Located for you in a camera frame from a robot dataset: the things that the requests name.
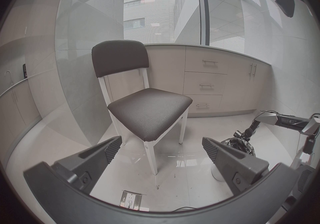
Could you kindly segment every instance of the chair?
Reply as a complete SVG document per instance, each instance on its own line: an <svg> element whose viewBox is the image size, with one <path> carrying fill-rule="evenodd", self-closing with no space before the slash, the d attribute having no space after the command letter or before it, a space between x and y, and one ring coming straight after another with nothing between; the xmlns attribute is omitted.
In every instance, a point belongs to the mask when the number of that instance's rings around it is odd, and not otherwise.
<svg viewBox="0 0 320 224"><path fill-rule="evenodd" d="M192 99L149 88L147 76L149 58L141 42L131 40L101 42L92 48L92 62L116 132L121 135L117 121L119 120L143 140L152 173L156 175L158 170L153 147L180 118L182 127L179 143L182 144ZM144 89L111 102L104 76L134 69L142 69Z"/></svg>

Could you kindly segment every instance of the chair frame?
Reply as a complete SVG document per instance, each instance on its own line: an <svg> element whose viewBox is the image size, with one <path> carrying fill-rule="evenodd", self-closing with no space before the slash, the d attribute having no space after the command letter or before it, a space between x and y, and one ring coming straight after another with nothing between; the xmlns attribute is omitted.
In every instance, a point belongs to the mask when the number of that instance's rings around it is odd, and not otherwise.
<svg viewBox="0 0 320 224"><path fill-rule="evenodd" d="M147 89L149 88L149 81L148 81L148 75L147 75L147 69L146 68L139 68L142 70L142 75L143 75L143 85L144 88ZM109 93L107 90L106 82L103 77L99 77L99 83L100 87L102 90L102 94L104 97L104 100L106 101L106 105L108 106L111 101L109 97ZM152 173L154 175L157 175L158 169L157 169L157 164L156 164L156 158L155 158L155 152L154 152L154 146L177 124L177 122L182 118L182 126L181 126L181 131L180 131L180 138L179 138L179 143L182 144L183 142L183 137L184 137L184 132L186 130L186 124L187 124L187 117L188 117L188 109L189 107L184 111L184 113L171 125L164 133L162 133L156 140L154 141L144 141L144 147L146 149L146 155L149 160L149 164L152 170ZM121 136L121 130L118 124L118 119L109 111L109 114L111 116L112 122L114 124L115 130L119 136ZM127 143L126 140L124 140L122 136L122 145L125 145Z"/></svg>

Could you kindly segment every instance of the trash bag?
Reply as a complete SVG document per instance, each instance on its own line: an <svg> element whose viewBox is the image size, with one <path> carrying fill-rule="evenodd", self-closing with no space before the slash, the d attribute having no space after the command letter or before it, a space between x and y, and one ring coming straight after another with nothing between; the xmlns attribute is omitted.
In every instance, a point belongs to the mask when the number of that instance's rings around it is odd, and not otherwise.
<svg viewBox="0 0 320 224"><path fill-rule="evenodd" d="M227 146L231 146L235 149L238 149L242 152L248 153L250 155L256 156L254 152L254 147L246 140L242 138L228 138L221 142Z"/></svg>

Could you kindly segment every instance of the white chair leg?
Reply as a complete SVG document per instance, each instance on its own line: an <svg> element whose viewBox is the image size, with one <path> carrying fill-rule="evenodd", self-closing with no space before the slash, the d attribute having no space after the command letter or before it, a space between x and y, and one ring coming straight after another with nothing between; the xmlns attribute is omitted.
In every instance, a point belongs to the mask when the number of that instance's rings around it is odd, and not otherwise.
<svg viewBox="0 0 320 224"><path fill-rule="evenodd" d="M121 134L121 130L120 130L117 118L113 114L111 114L110 111L109 111L109 114L110 114L111 120L113 122L113 125L115 127L115 131L117 132L118 136L121 136L121 138L122 138L122 145L125 145L127 143L127 141L124 139L124 137Z"/></svg>
<svg viewBox="0 0 320 224"><path fill-rule="evenodd" d="M156 164L156 157L155 157L155 152L153 150L153 142L148 142L145 141L144 147L146 149L146 155L148 156L148 160L150 163L151 171L154 175L157 175L158 169L157 169L157 164Z"/></svg>
<svg viewBox="0 0 320 224"><path fill-rule="evenodd" d="M183 117L182 117L182 126L181 126L180 139L179 139L179 143L180 143L180 144L182 144L182 142L183 142L184 132L185 132L185 130L186 130L188 110L189 110L189 108L187 108L187 109L185 110L185 112L183 113Z"/></svg>

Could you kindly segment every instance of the chair seat cushion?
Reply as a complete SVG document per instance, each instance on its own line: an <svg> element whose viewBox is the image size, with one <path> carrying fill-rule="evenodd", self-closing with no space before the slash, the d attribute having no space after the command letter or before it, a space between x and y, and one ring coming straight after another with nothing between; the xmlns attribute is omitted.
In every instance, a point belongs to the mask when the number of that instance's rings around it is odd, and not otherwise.
<svg viewBox="0 0 320 224"><path fill-rule="evenodd" d="M108 109L138 138L154 141L191 103L187 96L147 88L110 103Z"/></svg>

